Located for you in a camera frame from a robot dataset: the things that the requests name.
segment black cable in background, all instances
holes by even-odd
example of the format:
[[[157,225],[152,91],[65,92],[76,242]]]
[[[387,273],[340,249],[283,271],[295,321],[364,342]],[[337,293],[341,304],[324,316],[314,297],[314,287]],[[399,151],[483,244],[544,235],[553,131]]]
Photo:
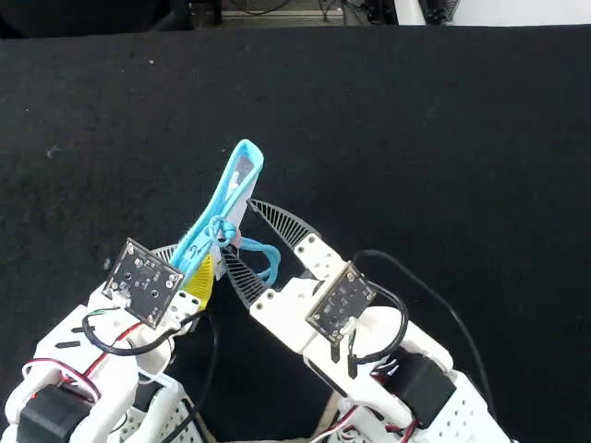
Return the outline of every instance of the black cable in background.
[[[168,437],[166,437],[161,443],[172,443],[172,441],[175,440],[175,438],[177,438],[181,432],[183,432],[183,430],[188,426],[188,424],[191,423],[191,421],[193,421],[195,419],[197,412],[199,411],[199,409],[201,409],[201,406],[203,406],[203,402],[205,402],[205,399],[207,398],[207,394],[211,388],[211,382],[213,381],[213,374],[215,373],[215,366],[218,361],[218,344],[219,344],[218,342],[220,339],[220,334],[219,334],[217,325],[215,324],[215,319],[213,318],[213,314],[211,313],[211,310],[207,309],[205,311],[200,311],[200,312],[206,313],[205,318],[207,318],[210,323],[211,336],[212,336],[211,359],[210,359],[210,365],[207,370],[207,375],[205,377],[205,382],[203,383],[203,391],[201,392],[199,399],[197,401],[195,401],[195,403],[193,404],[193,407],[189,411],[187,411],[188,414],[187,414],[187,417],[185,417],[185,420],[183,420],[175,428],[175,430],[173,432],[171,432],[168,435]]]
[[[249,14],[250,16],[258,17],[258,16],[264,16],[265,14],[269,14],[270,12],[278,11],[279,9],[289,5],[291,3],[291,1],[292,0],[283,0],[279,5],[274,6],[270,9],[267,9],[266,11],[260,11],[260,12],[249,11],[248,9],[245,9],[241,5],[239,5],[238,2],[236,2],[236,0],[230,0],[230,3],[234,6],[236,6],[236,8],[238,8],[239,11],[242,11],[245,14]]]
[[[462,333],[466,337],[466,339],[468,341],[468,345],[470,346],[472,354],[474,355],[474,358],[476,360],[476,366],[477,366],[477,369],[478,369],[478,372],[480,375],[480,379],[482,382],[482,389],[484,390],[484,394],[487,399],[488,411],[490,412],[490,415],[492,415],[492,417],[495,420],[497,420],[497,414],[495,411],[494,401],[492,398],[492,390],[490,389],[490,384],[488,383],[487,371],[484,366],[484,362],[482,361],[482,357],[480,356],[480,351],[476,347],[476,343],[475,343],[474,339],[472,338],[472,334],[470,334],[470,331],[465,326],[464,322],[462,321],[462,319],[460,318],[458,313],[455,311],[453,306],[450,305],[450,303],[445,298],[443,298],[442,295],[440,295],[437,291],[432,289],[428,284],[426,284],[423,280],[421,280],[419,277],[417,277],[414,272],[412,272],[410,269],[408,269],[405,265],[403,265],[400,261],[398,261],[396,258],[391,256],[390,254],[385,253],[383,251],[379,251],[377,249],[363,249],[363,250],[355,253],[355,255],[353,256],[353,262],[357,263],[357,261],[359,260],[359,257],[379,258],[381,260],[385,260],[385,261],[390,262],[398,270],[400,270],[408,278],[410,278],[414,283],[416,283],[418,286],[420,286],[426,293],[428,293],[431,297],[433,297],[433,299],[435,299],[437,302],[442,304],[443,307],[445,307],[450,312],[450,314],[452,314],[453,319],[458,324],[458,326],[460,327],[460,330],[462,331]]]

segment black carpet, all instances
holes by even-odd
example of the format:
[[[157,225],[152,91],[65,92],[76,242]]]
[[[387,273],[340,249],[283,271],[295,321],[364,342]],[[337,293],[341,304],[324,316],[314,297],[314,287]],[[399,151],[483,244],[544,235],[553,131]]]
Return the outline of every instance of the black carpet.
[[[456,306],[512,435],[579,441],[591,431],[589,42],[591,28],[372,28],[0,43],[0,401],[105,259],[127,236],[175,242],[250,138],[266,155],[258,198],[344,257],[393,253]],[[363,270],[478,382],[444,310],[387,266]],[[227,281],[212,308],[213,433],[309,435],[328,389]],[[193,396],[208,346],[205,327],[179,341],[172,372]]]

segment blue string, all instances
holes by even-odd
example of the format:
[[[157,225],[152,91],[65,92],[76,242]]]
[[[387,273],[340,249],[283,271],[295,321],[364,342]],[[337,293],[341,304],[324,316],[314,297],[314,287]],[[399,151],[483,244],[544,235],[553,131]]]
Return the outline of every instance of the blue string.
[[[259,272],[261,277],[268,286],[272,286],[277,280],[279,274],[279,262],[281,261],[281,252],[275,246],[264,245],[263,243],[253,240],[251,238],[242,237],[241,249],[252,252],[262,252],[269,260],[269,267],[264,271]]]
[[[222,216],[217,215],[211,217],[210,222],[204,229],[204,233],[210,237],[210,241],[207,243],[208,248],[211,247],[212,244],[218,247],[226,247],[235,239],[237,230],[232,223],[225,220]],[[279,263],[281,262],[281,252],[279,252],[279,249],[275,246],[264,245],[257,240],[246,237],[242,238],[240,248],[245,251],[262,252],[265,255],[267,260],[269,260],[269,267],[262,272],[259,272],[257,275],[259,275],[267,285],[272,286],[279,274]]]

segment blue cord loop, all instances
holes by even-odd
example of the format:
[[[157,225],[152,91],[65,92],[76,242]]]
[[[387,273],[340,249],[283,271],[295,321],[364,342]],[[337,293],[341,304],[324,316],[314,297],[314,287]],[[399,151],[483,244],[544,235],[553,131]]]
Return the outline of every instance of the blue cord loop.
[[[230,242],[236,237],[236,227],[221,215],[211,217],[204,232],[218,247],[230,245]]]
[[[213,245],[226,247],[235,239],[237,229],[232,223],[225,220],[222,216],[217,215],[211,218],[209,224],[204,229],[204,233],[210,237]],[[279,263],[281,261],[281,252],[279,252],[279,249],[275,246],[264,245],[257,240],[246,237],[242,237],[240,249],[251,252],[262,252],[265,255],[269,260],[269,267],[257,275],[268,285],[274,284],[279,274]]]
[[[185,273],[185,281],[189,281],[199,269],[212,246],[225,247],[236,238],[237,229],[227,217],[235,207],[246,206],[247,193],[255,185],[263,161],[262,152],[252,142],[242,140],[236,145],[210,203],[178,242],[170,259],[173,266]],[[262,252],[267,257],[270,266],[259,276],[267,284],[273,285],[281,261],[279,250],[244,237],[240,247],[248,251]]]

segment robotic hand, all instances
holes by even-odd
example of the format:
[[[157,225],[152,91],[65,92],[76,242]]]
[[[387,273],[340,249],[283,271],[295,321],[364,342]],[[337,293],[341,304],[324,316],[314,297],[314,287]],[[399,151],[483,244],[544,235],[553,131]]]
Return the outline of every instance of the robotic hand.
[[[305,267],[274,290],[222,250],[226,272],[260,324],[296,353],[342,399],[331,441],[509,443],[450,353],[408,320],[404,303],[369,281],[295,215],[251,199]],[[397,308],[369,306],[378,294]]]
[[[210,204],[177,246],[152,253],[127,240],[105,284],[38,343],[23,367],[24,380],[6,403],[9,427],[1,443],[202,441],[195,415],[217,342],[203,308],[213,274],[224,272],[252,317],[342,396],[341,419],[314,443],[510,441],[472,383],[453,370],[450,354],[409,321],[400,299],[293,214],[248,199],[262,163],[252,143],[240,142]],[[307,269],[281,291],[271,288],[279,251],[239,235],[247,206]],[[269,268],[255,273],[235,248],[263,252]],[[378,294],[397,308],[369,306]],[[193,404],[163,371],[175,338],[201,317],[213,329],[213,357]]]
[[[127,240],[88,304],[76,307],[37,344],[23,367],[24,380],[6,402],[9,426],[1,443],[201,441],[195,415],[217,352],[213,317],[203,308],[214,273],[223,273],[219,246],[238,241],[262,165],[259,149],[242,140],[210,204],[178,245],[152,252]],[[241,246],[265,254],[270,267],[260,277],[272,284],[279,251],[244,238]],[[193,330],[201,317],[213,329],[213,357],[193,404],[163,371],[175,338]]]

